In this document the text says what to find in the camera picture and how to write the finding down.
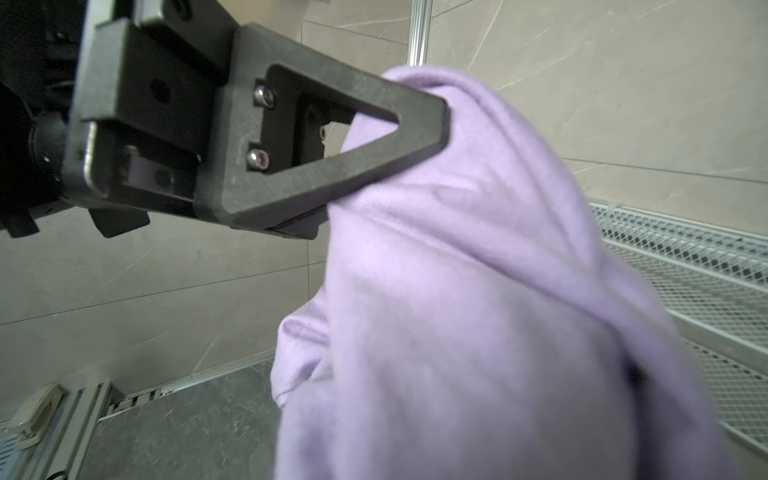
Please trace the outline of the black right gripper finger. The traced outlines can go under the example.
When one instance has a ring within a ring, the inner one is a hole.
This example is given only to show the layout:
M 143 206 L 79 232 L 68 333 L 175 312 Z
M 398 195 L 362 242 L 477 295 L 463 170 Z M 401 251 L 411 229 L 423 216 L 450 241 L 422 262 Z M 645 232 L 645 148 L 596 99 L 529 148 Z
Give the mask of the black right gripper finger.
M 449 123 L 440 97 L 242 26 L 214 101 L 195 214 L 237 230 L 313 239 L 330 202 L 440 152 Z

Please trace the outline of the purple cloth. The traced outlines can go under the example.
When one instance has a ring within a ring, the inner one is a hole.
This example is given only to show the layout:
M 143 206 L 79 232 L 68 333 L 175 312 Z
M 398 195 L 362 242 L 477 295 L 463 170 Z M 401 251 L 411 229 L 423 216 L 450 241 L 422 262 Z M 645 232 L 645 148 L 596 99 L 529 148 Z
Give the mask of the purple cloth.
M 700 367 L 537 130 L 462 73 L 439 154 L 328 207 L 278 329 L 278 479 L 737 479 Z

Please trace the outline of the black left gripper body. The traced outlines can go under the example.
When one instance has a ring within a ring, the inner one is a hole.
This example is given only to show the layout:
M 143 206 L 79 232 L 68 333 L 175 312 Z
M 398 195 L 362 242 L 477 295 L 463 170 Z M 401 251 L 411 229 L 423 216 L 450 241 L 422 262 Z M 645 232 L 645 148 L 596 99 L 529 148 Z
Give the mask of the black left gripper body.
M 191 218 L 237 21 L 216 1 L 1 5 L 1 228 L 86 209 L 112 238 Z

